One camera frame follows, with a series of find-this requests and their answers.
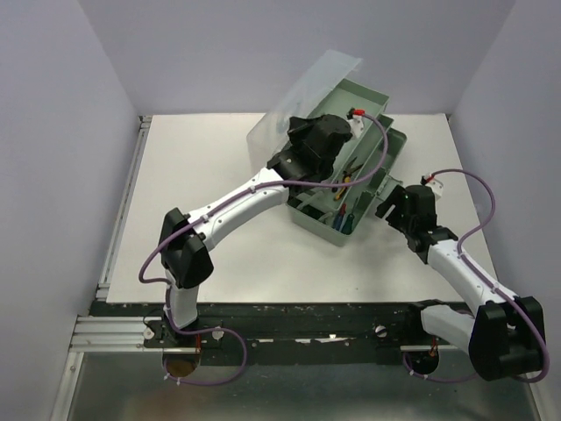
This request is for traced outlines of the green handled screwdriver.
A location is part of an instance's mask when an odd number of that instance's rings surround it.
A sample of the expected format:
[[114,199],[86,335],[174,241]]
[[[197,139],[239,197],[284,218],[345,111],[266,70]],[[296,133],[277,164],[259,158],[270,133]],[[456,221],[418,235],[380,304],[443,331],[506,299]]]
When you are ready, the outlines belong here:
[[341,233],[343,233],[344,235],[350,235],[353,231],[354,220],[355,215],[353,212],[350,212],[346,216],[346,219],[341,227]]

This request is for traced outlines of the blue handled screwdriver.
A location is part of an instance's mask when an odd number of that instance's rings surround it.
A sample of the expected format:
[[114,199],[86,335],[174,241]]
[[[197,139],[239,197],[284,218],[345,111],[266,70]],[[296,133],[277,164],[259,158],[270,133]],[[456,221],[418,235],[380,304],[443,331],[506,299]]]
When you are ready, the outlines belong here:
[[332,228],[334,230],[339,231],[341,229],[345,213],[346,213],[346,204],[343,203],[333,221]]

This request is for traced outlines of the green plastic tool box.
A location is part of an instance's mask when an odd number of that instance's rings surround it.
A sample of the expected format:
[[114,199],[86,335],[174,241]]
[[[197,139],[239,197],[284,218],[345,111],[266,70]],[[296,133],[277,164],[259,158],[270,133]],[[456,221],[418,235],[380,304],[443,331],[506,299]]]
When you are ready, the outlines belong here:
[[[385,114],[389,97],[351,80],[350,74],[360,62],[348,54],[326,51],[246,136],[251,168],[258,171],[287,144],[291,117],[332,114],[344,118],[351,108],[366,112],[362,136],[343,146],[328,179],[331,184],[342,182],[346,164],[356,157],[355,164],[363,167],[352,176],[352,181],[363,178],[364,182],[348,188],[340,201],[333,200],[336,189],[309,189],[292,196],[287,203],[295,224],[336,246],[344,246],[370,208],[383,202],[400,185],[390,172],[407,141],[404,133],[393,129],[393,119]],[[343,223],[350,212],[355,215],[350,235],[332,228],[343,203]]]

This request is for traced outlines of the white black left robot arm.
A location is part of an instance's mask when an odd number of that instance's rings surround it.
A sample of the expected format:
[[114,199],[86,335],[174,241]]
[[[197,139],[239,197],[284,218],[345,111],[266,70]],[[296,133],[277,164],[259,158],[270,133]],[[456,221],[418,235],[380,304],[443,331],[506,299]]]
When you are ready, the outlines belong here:
[[171,285],[164,335],[173,345],[185,346],[193,339],[198,289],[214,270],[211,251],[260,213],[325,186],[343,145],[363,128],[362,119],[352,115],[291,117],[287,144],[250,181],[213,204],[187,214],[179,209],[166,214],[160,258]]

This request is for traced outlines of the yellow handled pliers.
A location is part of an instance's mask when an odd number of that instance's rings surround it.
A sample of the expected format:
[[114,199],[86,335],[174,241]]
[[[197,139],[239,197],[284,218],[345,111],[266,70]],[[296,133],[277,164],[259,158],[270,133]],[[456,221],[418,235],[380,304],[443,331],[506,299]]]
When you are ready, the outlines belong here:
[[[342,183],[350,182],[352,180],[352,176],[363,167],[362,164],[358,164],[358,165],[355,164],[356,159],[357,158],[354,157],[346,164],[346,167],[343,170]],[[347,190],[348,190],[347,187],[342,187],[337,190],[333,190],[333,192],[335,193],[333,200],[340,201]]]

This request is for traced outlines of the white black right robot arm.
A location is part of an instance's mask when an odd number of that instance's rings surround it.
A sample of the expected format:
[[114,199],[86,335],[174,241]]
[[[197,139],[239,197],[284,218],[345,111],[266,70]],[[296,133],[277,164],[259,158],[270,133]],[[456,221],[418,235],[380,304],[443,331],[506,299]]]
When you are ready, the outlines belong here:
[[462,297],[470,313],[438,301],[414,306],[403,322],[405,337],[416,344],[432,336],[465,352],[486,381],[548,373],[543,307],[497,282],[460,249],[458,237],[437,222],[436,195],[426,185],[397,186],[376,210],[407,240],[408,248],[438,272]]

